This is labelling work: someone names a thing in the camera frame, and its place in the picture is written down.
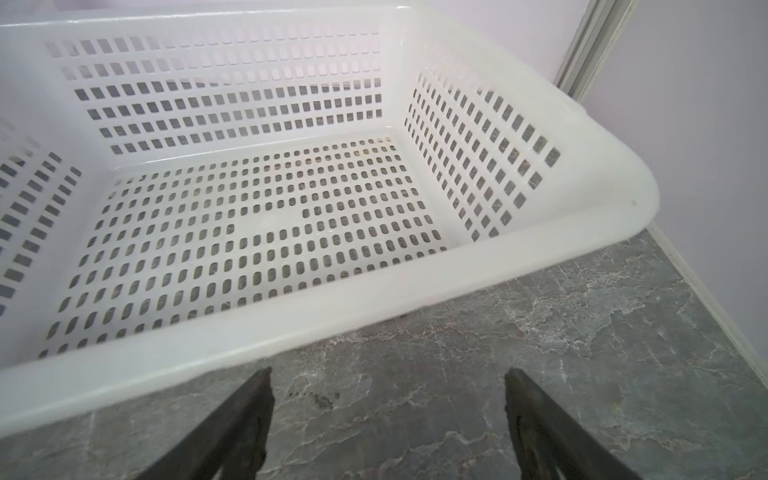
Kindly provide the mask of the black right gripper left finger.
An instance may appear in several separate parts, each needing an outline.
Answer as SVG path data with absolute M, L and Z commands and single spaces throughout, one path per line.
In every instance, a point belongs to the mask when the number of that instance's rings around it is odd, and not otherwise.
M 274 412 L 270 367 L 255 372 L 140 479 L 254 479 Z

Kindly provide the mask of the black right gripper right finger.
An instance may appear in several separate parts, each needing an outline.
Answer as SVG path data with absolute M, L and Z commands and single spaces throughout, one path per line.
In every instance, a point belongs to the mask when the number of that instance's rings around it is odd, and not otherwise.
M 637 479 L 519 368 L 504 376 L 505 412 L 523 479 Z

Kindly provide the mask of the white basket back right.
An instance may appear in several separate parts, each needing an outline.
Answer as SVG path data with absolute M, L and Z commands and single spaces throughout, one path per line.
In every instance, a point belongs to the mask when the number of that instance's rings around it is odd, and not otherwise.
M 1 433 L 624 241 L 645 163 L 415 2 L 1 18 Z

